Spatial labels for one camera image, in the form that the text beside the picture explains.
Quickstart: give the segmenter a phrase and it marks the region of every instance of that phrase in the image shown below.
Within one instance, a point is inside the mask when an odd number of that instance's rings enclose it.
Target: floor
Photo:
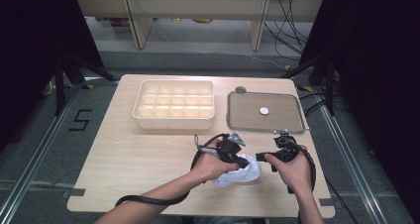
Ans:
[[[135,60],[128,66],[130,56],[159,55],[171,59],[171,54],[209,58],[235,56],[235,59],[246,59],[249,63],[260,63],[262,68],[284,71],[288,63],[297,66],[296,59],[302,50],[296,39],[288,36],[282,37],[295,49],[278,43],[268,30],[270,28],[277,34],[277,26],[281,27],[281,24],[276,25],[274,22],[267,22],[257,52],[251,50],[247,23],[242,21],[215,20],[202,24],[190,19],[156,19],[146,46],[141,50],[135,48],[128,27],[112,27],[107,20],[94,18],[87,18],[86,23],[98,51],[106,61],[105,66],[112,64],[108,68],[117,74],[143,69],[136,68]],[[300,36],[301,40],[309,35],[311,26],[310,23],[296,24],[299,33],[303,35]],[[287,35],[293,35],[288,27],[284,31]],[[204,69],[211,65],[203,61],[196,66],[197,69],[200,66]],[[214,65],[215,69],[224,69]],[[156,73],[164,73],[162,69],[158,65]],[[296,75],[294,81],[300,87],[299,96],[322,92],[322,87],[311,87],[308,84],[306,79],[309,73],[310,69]],[[95,76],[88,71],[85,75],[88,79]],[[25,146],[8,146],[0,154],[0,198],[3,203],[10,201],[17,204],[12,205],[16,209],[12,209],[10,215],[2,215],[2,218],[6,216],[3,219],[5,223],[92,223],[101,215],[71,213],[65,208],[66,198],[77,179],[117,84],[99,82],[94,86],[95,94],[85,87],[67,88],[68,97],[74,100],[74,105],[68,108],[62,120],[52,112],[54,94],[47,96],[21,129],[21,134],[25,136],[16,143]],[[337,112],[336,116],[331,117],[324,106],[309,109],[321,100],[322,97],[310,96],[302,98],[301,104],[308,111],[306,119],[312,126],[311,134],[318,157],[324,174],[332,183],[330,191],[336,201],[336,216],[327,220],[327,223],[356,223],[352,215],[359,223],[413,223],[380,164],[368,152],[368,144],[345,102],[335,100]],[[69,129],[76,126],[73,123],[75,114],[80,108],[86,107],[95,108],[89,118],[89,129],[92,132],[69,136]],[[17,185],[22,185],[20,190],[23,193],[13,195],[13,191],[19,189]],[[296,220],[270,218],[265,223],[296,223]]]

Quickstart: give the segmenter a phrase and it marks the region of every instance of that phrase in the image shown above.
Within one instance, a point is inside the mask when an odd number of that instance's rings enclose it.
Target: white napkin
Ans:
[[[248,157],[246,154],[240,154],[239,157],[247,159],[249,164],[245,168],[239,168],[235,171],[223,173],[216,180],[214,185],[217,188],[227,187],[234,182],[249,182],[260,177],[262,169],[255,158]]]

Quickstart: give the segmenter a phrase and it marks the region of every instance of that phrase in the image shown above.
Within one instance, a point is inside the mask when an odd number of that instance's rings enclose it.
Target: black cable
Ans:
[[[281,57],[283,57],[283,58],[288,58],[288,59],[291,59],[291,60],[294,60],[294,61],[300,61],[300,59],[296,59],[296,58],[292,58],[292,57],[288,57],[288,56],[284,56],[284,55],[282,55],[282,54],[278,51],[278,49],[277,49],[277,40],[275,40],[275,41],[274,41],[274,48],[275,48],[275,51],[277,52],[277,54],[278,54],[279,56],[281,56]]]
[[[301,44],[301,42],[304,42],[304,43],[306,43],[306,41],[304,41],[304,40],[301,40],[299,37],[298,37],[298,35],[297,34],[299,34],[299,35],[301,35],[303,38],[305,38],[305,39],[307,39],[305,36],[303,36],[297,29],[296,29],[296,27],[294,26],[294,18],[293,18],[293,9],[292,9],[292,2],[293,2],[293,0],[289,0],[289,8],[288,8],[288,10],[287,10],[287,13],[285,12],[285,10],[284,10],[284,7],[283,7],[283,5],[281,4],[281,0],[278,0],[278,3],[280,4],[280,7],[281,7],[281,10],[283,11],[283,14],[284,14],[284,22],[283,22],[283,25],[281,26],[281,30],[282,30],[282,28],[283,28],[283,26],[284,26],[284,24],[285,24],[285,22],[287,22],[287,24],[289,25],[289,27],[290,27],[290,29],[292,30],[292,32],[293,32],[293,34],[294,34],[294,37],[292,37],[292,36],[290,36],[290,35],[288,35],[288,34],[286,34],[286,33],[284,33],[286,36],[288,36],[288,37],[290,37],[290,38],[293,38],[293,39],[295,39],[296,40],[296,42],[297,42],[297,44],[299,45],[299,47],[300,47],[300,49],[301,50],[303,50],[303,46],[302,46],[302,44]]]
[[[310,97],[310,96],[314,96],[314,95],[325,95],[325,93],[311,93],[311,94],[308,94],[308,95],[299,97],[299,99],[304,99],[304,98],[307,98],[307,97]]]
[[[336,193],[337,198],[339,198],[340,203],[344,206],[344,208],[346,208],[347,212],[349,213],[349,215],[352,217],[353,221],[358,224],[358,221],[356,220],[356,217],[353,215],[352,211],[350,210],[350,208],[347,206],[346,202],[343,200],[343,198],[340,196],[339,192],[336,190],[336,188],[333,186],[333,184],[330,182],[330,180],[328,180],[327,177],[325,177],[325,180],[327,181],[327,184],[331,187],[331,189],[333,189],[334,193]]]
[[[302,54],[302,51],[300,51],[299,49],[297,49],[296,47],[292,46],[290,43],[288,43],[287,41],[283,40],[282,38],[280,38],[278,36],[279,32],[277,34],[275,34],[271,28],[266,24],[266,22],[264,22],[265,27],[268,29],[268,31],[271,33],[271,35],[279,42],[283,43],[285,46],[287,46],[288,48],[294,50],[296,53],[298,54]]]
[[[274,24],[275,24],[275,26],[278,28],[278,30],[279,31],[281,31],[285,36],[287,36],[287,37],[289,37],[289,38],[291,38],[291,39],[296,39],[295,37],[293,37],[293,36],[291,36],[291,35],[288,35],[288,34],[286,34],[282,29],[283,29],[283,26],[284,26],[284,24],[285,24],[286,22],[284,21],[283,22],[283,24],[281,24],[281,27],[279,27],[278,26],[278,24],[277,24],[277,22],[275,22],[274,21]]]
[[[316,109],[320,108],[322,105],[325,105],[326,102],[327,102],[326,99],[322,99],[321,101],[317,102],[316,104],[314,104],[311,107],[309,107],[308,109],[306,109],[304,111],[305,117],[307,117],[309,114],[311,114]]]
[[[212,143],[214,140],[218,139],[219,137],[228,137],[229,134],[219,134],[217,136],[214,136],[213,138],[211,138],[206,144],[204,144],[203,146],[201,146],[202,148],[206,148],[208,145],[210,145],[210,143]],[[194,136],[194,142],[195,145],[198,146],[198,137]],[[195,153],[194,159],[192,160],[192,164],[191,164],[191,169],[194,168],[195,164],[197,163],[198,159],[201,156],[201,151],[198,150]],[[151,198],[151,197],[145,197],[145,196],[141,196],[141,195],[126,195],[121,197],[120,199],[118,199],[118,201],[116,202],[115,206],[120,205],[123,202],[126,201],[137,201],[137,202],[143,202],[143,203],[148,203],[148,204],[153,204],[153,205],[163,205],[163,206],[168,206],[168,205],[174,205],[174,204],[178,204],[179,202],[183,201],[189,194],[189,191],[186,192],[185,194],[181,195],[180,197],[174,198],[174,199],[157,199],[157,198]]]

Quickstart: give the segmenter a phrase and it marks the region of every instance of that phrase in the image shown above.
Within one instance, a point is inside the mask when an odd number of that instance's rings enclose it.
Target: black strap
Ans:
[[[316,182],[316,169],[315,169],[314,161],[312,160],[311,155],[309,155],[309,153],[305,149],[303,149],[299,145],[297,146],[299,147],[299,150],[305,155],[305,158],[309,163],[309,168],[311,172],[311,185],[312,185],[312,191],[313,191],[315,188],[315,182]]]
[[[214,136],[212,139],[210,139],[206,144],[204,144],[203,148],[207,147],[208,145],[210,145],[214,140],[223,137],[229,137],[229,134],[219,134],[217,136]],[[195,144],[198,146],[198,137],[195,136],[194,137],[195,140]],[[191,169],[193,169],[195,167],[195,164],[197,163],[198,159],[200,159],[202,155],[202,152],[200,150],[198,150],[195,153],[194,159],[192,160],[192,164],[191,164]],[[174,205],[174,204],[178,204],[181,201],[183,201],[189,194],[189,191],[185,194],[183,194],[180,197],[174,198],[174,199],[157,199],[157,198],[151,198],[151,197],[145,197],[145,196],[141,196],[141,195],[126,195],[121,197],[120,199],[118,199],[117,203],[115,204],[115,206],[120,205],[123,202],[126,201],[137,201],[137,202],[144,202],[144,203],[148,203],[148,204],[154,204],[154,205],[163,205],[163,206],[168,206],[168,205]]]

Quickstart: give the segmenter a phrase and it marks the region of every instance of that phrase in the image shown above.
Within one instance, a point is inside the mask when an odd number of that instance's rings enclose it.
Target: handheld controller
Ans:
[[[274,141],[275,141],[275,145],[278,148],[280,148],[280,150],[275,153],[257,153],[256,154],[257,161],[267,162],[264,156],[265,154],[270,154],[270,155],[275,156],[277,159],[281,160],[284,163],[289,163],[297,156],[297,154],[299,154],[299,151],[302,151],[305,157],[307,158],[310,168],[311,168],[311,184],[312,184],[312,189],[313,189],[315,186],[316,173],[315,173],[315,165],[313,164],[312,158],[309,155],[309,153],[307,153],[305,150],[300,148],[300,146],[297,145],[296,140],[292,136],[289,136],[287,133],[281,134],[280,137],[278,138],[274,138]],[[277,169],[274,166],[271,166],[271,171],[277,172]],[[289,193],[293,193],[293,190],[290,187],[288,187],[287,190]]]
[[[217,145],[217,148],[207,148],[207,146],[217,138],[222,138],[222,141]],[[245,146],[245,142],[241,139],[237,132],[233,134],[220,134],[212,139],[210,139],[204,145],[198,145],[198,137],[195,135],[195,145],[197,146],[197,153],[194,157],[191,168],[195,166],[195,163],[198,161],[198,158],[201,156],[201,153],[216,153],[219,156],[219,159],[224,163],[236,163],[240,168],[245,168],[249,162],[237,155],[241,150],[241,146]]]

